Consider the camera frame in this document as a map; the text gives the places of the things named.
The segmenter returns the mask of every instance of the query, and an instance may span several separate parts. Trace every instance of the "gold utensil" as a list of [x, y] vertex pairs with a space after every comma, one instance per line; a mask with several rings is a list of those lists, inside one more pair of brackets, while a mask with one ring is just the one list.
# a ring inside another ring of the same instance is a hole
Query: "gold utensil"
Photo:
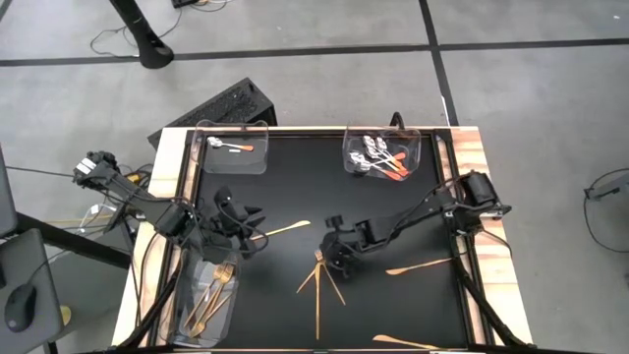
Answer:
[[223, 304], [227, 302], [227, 300], [229, 300], [231, 296], [232, 296], [232, 293], [227, 294], [227, 296], [225, 296], [225, 298], [221, 300], [214, 309], [212, 309], [212, 311], [207, 315], [207, 318], [201, 319], [201, 322], [197, 323], [195, 327], [193, 328], [193, 330], [190, 331], [190, 337], [194, 338], [198, 336], [199, 334], [201, 334], [205, 330], [205, 324], [207, 324], [209, 319], [211, 319], [212, 316], [216, 314], [216, 312], [220, 309], [220, 307], [223, 306]]
[[417, 268], [421, 268], [421, 267], [425, 267], [425, 266], [434, 266], [434, 265], [438, 265], [438, 264], [442, 264], [445, 262], [449, 262], [452, 261], [452, 258], [449, 259], [443, 259], [443, 260], [436, 260], [436, 261], [432, 261], [432, 262], [426, 262], [424, 264], [420, 264], [420, 265], [412, 265], [412, 266], [406, 266], [406, 267], [402, 267], [402, 268], [395, 268], [395, 269], [388, 269], [386, 271], [387, 274], [389, 275], [399, 275], [405, 271], [408, 270], [412, 270], [412, 269], [417, 269]]
[[205, 323], [207, 322], [207, 320], [209, 320], [209, 316], [207, 316], [206, 318], [205, 315], [207, 315], [207, 313], [213, 315], [212, 309], [214, 307], [214, 304], [216, 304], [216, 300], [218, 300], [220, 294], [223, 292], [223, 287], [225, 286], [225, 284], [227, 284], [229, 280], [231, 280], [233, 273], [234, 265], [225, 265], [225, 270], [221, 273], [220, 278], [218, 279], [220, 281], [220, 285], [218, 286], [218, 289], [216, 289], [216, 291], [212, 294], [212, 297], [207, 302], [207, 305], [205, 305], [205, 308], [203, 309], [199, 320], [190, 331], [191, 337], [195, 337], [205, 330]]
[[314, 276], [314, 283], [316, 285], [316, 313], [314, 315], [315, 315], [315, 321], [316, 321], [316, 340], [318, 340], [319, 324], [320, 324], [319, 294], [320, 294], [321, 268], [325, 269], [325, 273], [327, 274], [330, 281], [332, 282], [332, 286], [334, 286], [334, 290], [336, 290], [336, 294], [341, 300], [341, 303], [343, 303], [343, 306], [345, 306], [345, 299], [343, 299], [343, 295], [341, 295], [341, 292], [336, 287], [336, 283], [334, 282], [334, 279], [332, 279], [332, 275], [330, 274], [329, 270], [327, 270], [327, 265], [325, 265], [325, 259], [323, 258], [323, 253], [320, 250], [316, 250], [316, 252], [314, 252], [314, 256], [316, 257], [316, 265], [314, 266], [314, 269], [310, 273], [310, 275], [308, 275], [306, 280], [304, 280], [302, 285], [300, 285], [299, 289], [297, 289], [297, 293], [299, 293], [302, 290], [302, 288], [306, 286], [306, 283], [308, 283], [308, 280], [310, 280]]
[[434, 345], [409, 342], [409, 341], [406, 341], [406, 340], [396, 339], [396, 338], [393, 338], [392, 336], [388, 336], [388, 335], [384, 335], [384, 334], [379, 334], [379, 335], [375, 336], [372, 340], [389, 342], [389, 343], [404, 344], [404, 345], [414, 346], [416, 348], [422, 348], [422, 349], [427, 349], [427, 350], [439, 350], [439, 349], [441, 349], [439, 347], [435, 347]]
[[[294, 228], [307, 226], [307, 225], [310, 225], [310, 224], [311, 223], [309, 221], [307, 221], [307, 220], [297, 221], [297, 222], [295, 222], [294, 224], [292, 224], [290, 226], [286, 226], [286, 227], [282, 227], [281, 229], [265, 232], [265, 234], [266, 234], [266, 236], [275, 235], [276, 233], [292, 230]], [[255, 240], [259, 240], [261, 238], [262, 238], [262, 235], [256, 235], [256, 236], [252, 237], [251, 239], [253, 241], [255, 241]]]
[[210, 282], [209, 285], [207, 285], [207, 287], [205, 288], [205, 291], [203, 291], [203, 294], [199, 297], [199, 301], [193, 307], [193, 310], [190, 311], [190, 314], [188, 315], [188, 318], [186, 319], [186, 322], [184, 323], [184, 327], [188, 326], [190, 321], [193, 319], [193, 317], [197, 313], [197, 310], [199, 309], [200, 304], [203, 303], [203, 298], [207, 295], [212, 285], [214, 285], [214, 282], [220, 279], [220, 276], [222, 275], [223, 271], [225, 271], [225, 264], [220, 264], [214, 269], [214, 274], [212, 275], [212, 282]]

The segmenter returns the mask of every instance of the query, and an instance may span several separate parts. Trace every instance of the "clear plastic container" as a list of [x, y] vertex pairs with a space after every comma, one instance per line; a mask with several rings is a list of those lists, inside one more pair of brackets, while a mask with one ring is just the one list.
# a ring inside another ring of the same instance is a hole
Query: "clear plastic container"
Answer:
[[193, 134], [191, 158], [208, 173], [261, 174], [266, 170], [268, 126], [202, 120]]
[[348, 125], [343, 139], [343, 164], [347, 172], [356, 175], [404, 181], [419, 167], [421, 148], [418, 130], [366, 130]]
[[[171, 322], [170, 334], [168, 338], [163, 339], [166, 339], [170, 343], [183, 346], [210, 348], [227, 336], [232, 311], [236, 303], [240, 271], [238, 268], [237, 255], [232, 253], [225, 262], [234, 266], [234, 272], [229, 282], [223, 286], [214, 307], [216, 308], [224, 299], [226, 300], [209, 321], [205, 323], [205, 330], [198, 336], [191, 337], [192, 327], [202, 316], [207, 301], [209, 301], [211, 295], [218, 290], [221, 282], [216, 280], [211, 284], [214, 270], [218, 265], [203, 262], [199, 255], [194, 256], [192, 253], [187, 254], [187, 259], [183, 264], [177, 282], [175, 313], [173, 321]], [[205, 292], [207, 286], [210, 284], [210, 291]], [[190, 324], [185, 326], [191, 310], [201, 300], [202, 303], [197, 308], [196, 316]]]

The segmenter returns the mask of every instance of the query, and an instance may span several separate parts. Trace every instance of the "computer mouse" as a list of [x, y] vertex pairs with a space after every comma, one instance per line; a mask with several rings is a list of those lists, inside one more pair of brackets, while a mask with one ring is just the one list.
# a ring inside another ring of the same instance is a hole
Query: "computer mouse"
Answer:
[[35, 315], [37, 290], [30, 283], [15, 288], [4, 306], [4, 322], [11, 332], [21, 332], [29, 327]]

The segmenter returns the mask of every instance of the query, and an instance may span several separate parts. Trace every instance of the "table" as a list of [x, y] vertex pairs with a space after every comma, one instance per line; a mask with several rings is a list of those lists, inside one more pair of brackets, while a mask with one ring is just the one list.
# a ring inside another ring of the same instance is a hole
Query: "table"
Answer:
[[[378, 127], [361, 127], [362, 129], [380, 129]], [[481, 135], [476, 127], [413, 127], [414, 129], [450, 129], [454, 153], [460, 174], [467, 173], [474, 169], [476, 171], [488, 173]], [[344, 130], [345, 127], [271, 127], [269, 131], [291, 131], [291, 130]], [[180, 171], [188, 128], [166, 128], [162, 132], [157, 156], [154, 163], [153, 175], [148, 191], [157, 197], [173, 197], [178, 188], [183, 188], [183, 196], [189, 198], [193, 192], [193, 179], [196, 173], [196, 166], [191, 163], [187, 171]], [[446, 147], [443, 142], [439, 142], [439, 151], [442, 156], [441, 164], [445, 178], [449, 177], [450, 166], [446, 156]], [[506, 238], [502, 223], [491, 219], [484, 220], [488, 231]], [[149, 239], [153, 235], [153, 228], [149, 224], [140, 227], [138, 239], [134, 249], [134, 265], [137, 278], [140, 278], [140, 263]], [[502, 320], [512, 329], [512, 331], [522, 340], [531, 342], [531, 335], [528, 328], [524, 306], [520, 296], [517, 278], [509, 252], [503, 246], [495, 243], [490, 238], [483, 237], [482, 234], [476, 238], [477, 254], [480, 272], [483, 279], [484, 290], [487, 300], [500, 315]], [[165, 239], [157, 237], [151, 244], [146, 256], [143, 276], [143, 294], [141, 298], [141, 313], [144, 315], [155, 299], [156, 289], [159, 283], [159, 275], [162, 269]], [[171, 259], [170, 271], [174, 270], [178, 262], [179, 254], [175, 252]], [[137, 301], [134, 291], [133, 278], [129, 274], [125, 293], [122, 299], [121, 309], [116, 323], [112, 344], [116, 345], [125, 340], [133, 331]], [[483, 328], [476, 304], [467, 296], [470, 316], [473, 324], [475, 339], [479, 343], [484, 343]], [[169, 303], [164, 307], [162, 315], [171, 309]], [[165, 329], [168, 325], [167, 317], [164, 317], [160, 329]]]

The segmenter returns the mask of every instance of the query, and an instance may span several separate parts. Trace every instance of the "gold spoon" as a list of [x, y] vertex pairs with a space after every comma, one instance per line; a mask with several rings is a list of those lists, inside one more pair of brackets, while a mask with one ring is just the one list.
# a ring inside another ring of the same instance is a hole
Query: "gold spoon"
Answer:
[[193, 326], [193, 329], [190, 331], [190, 337], [196, 337], [197, 335], [199, 335], [199, 333], [205, 330], [205, 323], [214, 314], [214, 311], [213, 311], [214, 304], [216, 303], [216, 300], [218, 300], [218, 298], [220, 297], [220, 294], [223, 292], [223, 287], [225, 286], [225, 284], [227, 284], [229, 280], [231, 280], [233, 273], [234, 273], [234, 266], [225, 265], [225, 271], [223, 271], [220, 275], [220, 279], [219, 279], [220, 285], [218, 286], [218, 289], [216, 290], [216, 292], [214, 292], [214, 294], [212, 295], [212, 298], [210, 299], [209, 303], [205, 306], [205, 309], [203, 309], [202, 315], [200, 316], [199, 320]]
[[[276, 233], [280, 233], [280, 232], [284, 232], [284, 231], [288, 231], [294, 228], [298, 228], [298, 227], [302, 227], [302, 226], [307, 226], [310, 225], [311, 223], [307, 220], [302, 220], [302, 221], [297, 221], [294, 224], [290, 225], [290, 226], [286, 226], [286, 227], [282, 227], [281, 229], [277, 229], [277, 230], [273, 230], [273, 231], [269, 231], [269, 232], [265, 232], [266, 236], [270, 236], [270, 235], [275, 235]], [[256, 241], [262, 238], [262, 235], [256, 235], [254, 237], [252, 237], [252, 241]]]
[[436, 260], [436, 261], [432, 261], [432, 262], [427, 262], [424, 264], [420, 264], [420, 265], [412, 265], [412, 266], [406, 266], [406, 267], [402, 267], [402, 268], [395, 268], [395, 269], [388, 269], [386, 271], [387, 274], [389, 275], [399, 275], [405, 271], [409, 271], [412, 269], [417, 269], [417, 268], [421, 268], [421, 267], [425, 267], [425, 266], [434, 266], [434, 265], [438, 265], [438, 264], [442, 264], [445, 262], [449, 262], [452, 261], [452, 258], [449, 259], [443, 259], [443, 260]]
[[392, 336], [388, 336], [384, 334], [379, 334], [375, 336], [372, 340], [404, 344], [404, 345], [414, 346], [416, 348], [422, 348], [422, 349], [427, 349], [427, 350], [440, 350], [441, 349], [439, 347], [435, 347], [434, 345], [409, 342], [406, 340], [396, 339], [396, 338], [393, 338]]
[[212, 275], [212, 278], [213, 278], [212, 282], [210, 282], [209, 285], [207, 285], [207, 287], [205, 288], [205, 291], [203, 291], [203, 294], [200, 296], [199, 301], [197, 302], [193, 310], [190, 311], [190, 314], [188, 315], [188, 318], [186, 319], [186, 322], [184, 323], [184, 327], [188, 326], [190, 321], [193, 319], [193, 317], [197, 313], [197, 310], [199, 309], [200, 304], [203, 302], [203, 298], [207, 295], [212, 285], [214, 285], [214, 282], [220, 279], [220, 276], [222, 275], [224, 271], [225, 271], [225, 264], [220, 264], [214, 269], [214, 274]]

